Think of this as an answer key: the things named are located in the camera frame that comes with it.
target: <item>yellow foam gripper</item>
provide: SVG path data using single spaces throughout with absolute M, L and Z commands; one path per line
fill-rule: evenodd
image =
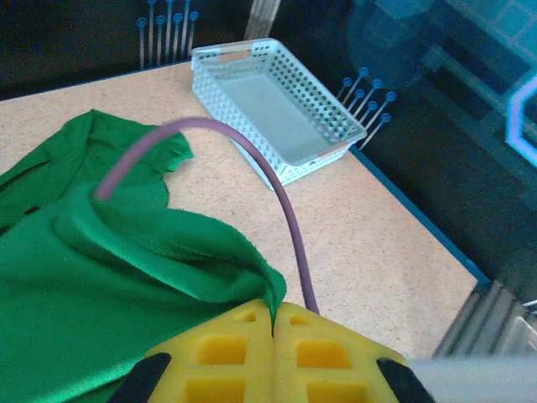
M 396 403 L 377 366 L 402 355 L 311 311 L 251 301 L 152 348 L 171 361 L 149 403 Z

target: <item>beige countertop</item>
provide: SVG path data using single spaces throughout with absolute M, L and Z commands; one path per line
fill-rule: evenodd
M 0 102 L 0 172 L 69 119 L 98 109 L 141 123 L 207 116 L 190 64 Z M 243 232 L 302 304 L 295 255 L 273 192 L 218 133 L 185 133 L 195 158 L 167 178 L 171 207 Z M 473 277 L 350 153 L 290 185 L 321 314 L 395 348 L 429 355 L 476 284 Z

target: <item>white plastic basket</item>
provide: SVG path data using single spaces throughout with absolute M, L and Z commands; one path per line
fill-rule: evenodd
M 192 91 L 246 136 L 283 185 L 343 156 L 365 128 L 278 40 L 194 49 Z M 240 147 L 263 178 L 258 164 Z

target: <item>glass panel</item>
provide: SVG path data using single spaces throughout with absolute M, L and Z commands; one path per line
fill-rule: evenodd
M 368 113 L 363 153 L 469 259 L 537 296 L 535 0 L 283 0 L 271 36 Z

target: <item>green fabric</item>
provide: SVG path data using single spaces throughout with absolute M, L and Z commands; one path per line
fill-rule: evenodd
M 235 229 L 77 187 L 0 238 L 0 401 L 65 401 L 124 376 L 146 350 L 285 283 Z
M 0 176 L 0 233 L 26 211 L 49 205 L 77 185 L 102 179 L 128 147 L 152 128 L 96 110 L 71 119 Z M 149 151 L 122 186 L 157 181 L 152 197 L 167 206 L 162 176 L 191 157 L 188 143 L 178 134 Z
M 234 228 L 165 207 L 162 175 L 191 156 L 180 134 L 110 201 L 91 197 L 150 128 L 91 111 L 1 177 L 11 227 L 0 237 L 1 402 L 104 401 L 148 349 L 184 330 L 254 298 L 274 319 L 281 274 Z M 25 217 L 33 206 L 43 208 Z

